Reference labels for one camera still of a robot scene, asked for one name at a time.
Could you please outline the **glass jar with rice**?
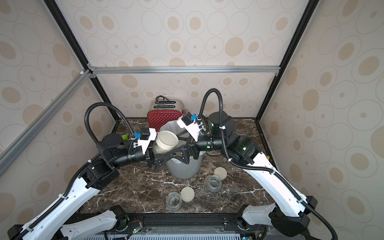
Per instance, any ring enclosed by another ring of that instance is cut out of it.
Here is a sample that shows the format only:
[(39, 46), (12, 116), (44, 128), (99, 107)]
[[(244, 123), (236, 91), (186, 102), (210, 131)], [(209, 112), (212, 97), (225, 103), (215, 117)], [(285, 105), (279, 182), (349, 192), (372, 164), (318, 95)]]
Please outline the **glass jar with rice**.
[(207, 189), (210, 192), (218, 192), (222, 186), (222, 180), (217, 175), (209, 176), (206, 183)]

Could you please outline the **beige lidded jar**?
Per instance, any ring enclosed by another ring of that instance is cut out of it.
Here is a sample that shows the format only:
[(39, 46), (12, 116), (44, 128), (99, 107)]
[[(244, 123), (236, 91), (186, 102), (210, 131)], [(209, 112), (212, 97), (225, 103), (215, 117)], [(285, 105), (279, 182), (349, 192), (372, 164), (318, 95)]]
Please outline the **beige lidded jar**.
[(155, 154), (166, 154), (176, 148), (178, 144), (179, 139), (176, 134), (171, 131), (163, 130), (158, 132), (153, 144), (153, 150)]
[(183, 205), (183, 200), (181, 195), (177, 192), (171, 192), (167, 196), (166, 204), (167, 204), (167, 207), (173, 212), (179, 210)]

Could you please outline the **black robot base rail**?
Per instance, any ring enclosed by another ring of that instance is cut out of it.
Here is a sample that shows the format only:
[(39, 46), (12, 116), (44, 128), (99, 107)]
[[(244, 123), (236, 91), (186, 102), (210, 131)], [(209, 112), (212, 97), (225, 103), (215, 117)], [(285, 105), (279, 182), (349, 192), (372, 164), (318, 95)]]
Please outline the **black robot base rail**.
[(54, 240), (83, 240), (98, 234), (105, 239), (133, 240), (139, 237), (160, 237), (174, 240), (220, 239), (229, 234), (235, 239), (257, 234), (265, 235), (268, 226), (287, 237), (306, 231), (310, 219), (307, 211), (297, 217), (287, 217), (280, 208), (243, 205), (236, 213), (160, 213), (128, 214), (117, 205), (100, 214), (73, 214), (54, 234)]

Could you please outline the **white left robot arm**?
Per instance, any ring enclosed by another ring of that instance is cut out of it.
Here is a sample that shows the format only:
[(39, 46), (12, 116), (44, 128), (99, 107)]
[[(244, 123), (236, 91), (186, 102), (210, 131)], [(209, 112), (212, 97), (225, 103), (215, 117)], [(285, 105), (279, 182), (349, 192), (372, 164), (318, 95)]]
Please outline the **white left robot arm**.
[(170, 140), (155, 129), (148, 134), (137, 133), (134, 145), (124, 143), (123, 137), (113, 133), (96, 142), (98, 155), (84, 164), (71, 178), (66, 190), (44, 212), (23, 226), (8, 230), (11, 240), (81, 240), (117, 226), (127, 227), (126, 213), (121, 207), (86, 220), (67, 224), (71, 216), (89, 199), (105, 189), (119, 176), (121, 167), (149, 161), (160, 166), (174, 156), (178, 137)]

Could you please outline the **beige jar lid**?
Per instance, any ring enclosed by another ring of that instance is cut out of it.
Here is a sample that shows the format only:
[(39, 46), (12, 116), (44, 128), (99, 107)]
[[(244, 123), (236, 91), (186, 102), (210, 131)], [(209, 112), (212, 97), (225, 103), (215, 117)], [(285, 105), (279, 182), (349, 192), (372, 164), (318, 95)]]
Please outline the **beige jar lid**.
[(190, 203), (195, 197), (195, 191), (191, 187), (185, 187), (181, 190), (180, 195), (185, 203)]
[(221, 180), (224, 180), (227, 177), (228, 172), (223, 167), (217, 167), (214, 170), (214, 175), (218, 176)]

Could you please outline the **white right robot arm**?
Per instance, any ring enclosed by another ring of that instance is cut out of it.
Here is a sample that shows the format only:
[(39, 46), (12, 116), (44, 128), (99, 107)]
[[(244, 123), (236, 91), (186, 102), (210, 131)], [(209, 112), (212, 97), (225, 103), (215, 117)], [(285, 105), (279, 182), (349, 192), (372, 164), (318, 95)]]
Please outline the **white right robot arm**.
[(201, 152), (220, 151), (223, 156), (229, 156), (231, 164), (252, 176), (275, 200), (267, 206), (245, 207), (241, 220), (246, 226), (269, 225), (288, 237), (308, 237), (308, 215), (314, 212), (317, 200), (297, 191), (271, 165), (251, 138), (239, 136), (232, 117), (226, 113), (220, 117), (215, 112), (207, 118), (207, 122), (207, 127), (203, 127), (197, 116), (187, 114), (161, 127), (161, 130), (171, 131), (179, 139), (178, 152), (181, 156), (171, 160), (171, 163), (190, 166), (192, 159)]

